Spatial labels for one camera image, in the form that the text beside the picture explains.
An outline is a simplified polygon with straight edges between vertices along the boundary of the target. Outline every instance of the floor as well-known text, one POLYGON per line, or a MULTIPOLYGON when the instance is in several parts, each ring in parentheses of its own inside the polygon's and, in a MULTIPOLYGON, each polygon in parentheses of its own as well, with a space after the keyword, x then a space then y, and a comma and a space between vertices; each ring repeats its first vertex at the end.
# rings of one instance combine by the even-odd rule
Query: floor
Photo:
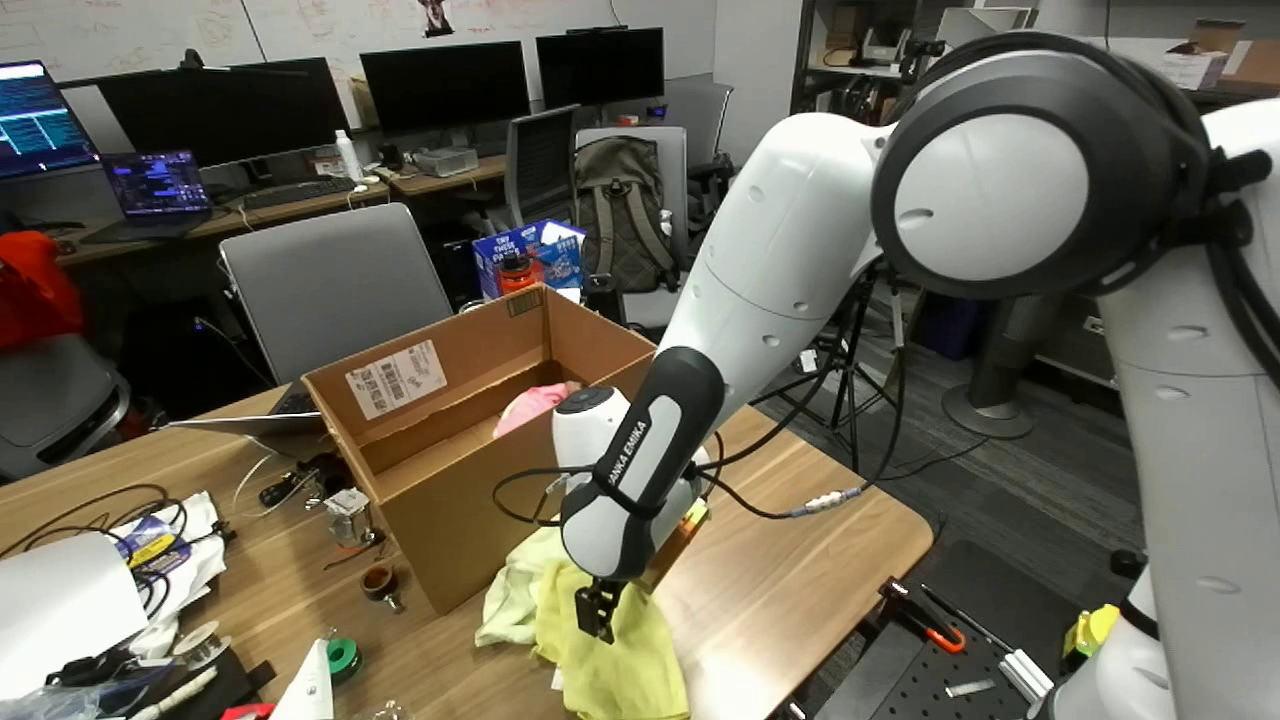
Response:
MULTIPOLYGON (((877 305, 869 313, 861 362, 873 378, 891 367, 889 316, 877 313, 877 305)), ((1124 595, 1129 575, 1113 573, 1113 550, 1141 550, 1135 464, 1124 417, 1107 387, 1032 362, 1014 385, 1014 413, 1022 413, 1032 431, 991 438, 959 426, 944 413, 944 397, 965 393, 967 377, 972 360, 947 360, 925 345, 907 345, 907 413, 901 417, 889 459, 885 446, 891 443, 897 406, 869 393, 869 385, 856 393, 850 424, 830 426, 826 413, 839 385, 826 377, 825 393, 817 393, 793 426, 826 457, 861 469, 861 476, 877 476, 885 464, 879 486, 937 528, 937 546, 914 575, 930 575, 937 588, 947 583, 954 595, 967 595, 967 612, 979 607, 977 616, 987 612, 987 624, 1022 630, 1020 641, 1034 643, 1038 665, 1056 665, 1058 630, 1077 612, 1124 595)), ((789 417, 801 397, 805 387, 760 401, 760 406, 789 417)), ((891 641, 901 643, 891 630, 873 636, 869 629, 850 629, 779 714, 920 714, 885 698, 885 690, 920 665, 920 643, 907 653, 877 649, 891 641)))

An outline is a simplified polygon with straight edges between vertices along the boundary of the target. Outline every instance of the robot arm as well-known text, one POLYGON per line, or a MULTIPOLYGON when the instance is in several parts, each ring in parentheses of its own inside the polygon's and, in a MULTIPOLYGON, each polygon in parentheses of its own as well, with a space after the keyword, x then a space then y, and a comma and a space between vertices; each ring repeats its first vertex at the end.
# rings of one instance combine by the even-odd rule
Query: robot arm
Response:
POLYGON ((1280 607, 1280 188, 1209 143, 1277 156, 1280 98, 1205 132, 1163 81, 1032 33, 954 49, 920 88, 891 132, 789 114, 765 135, 651 377, 569 486, 569 557, 606 588, 641 575, 701 492, 679 476, 697 443, 796 360, 873 253, 947 294, 1113 293, 1159 641, 1079 670, 1058 714, 1280 714, 1280 649, 1257 641, 1280 607), (1258 227, 1246 253, 1219 206, 1258 227))

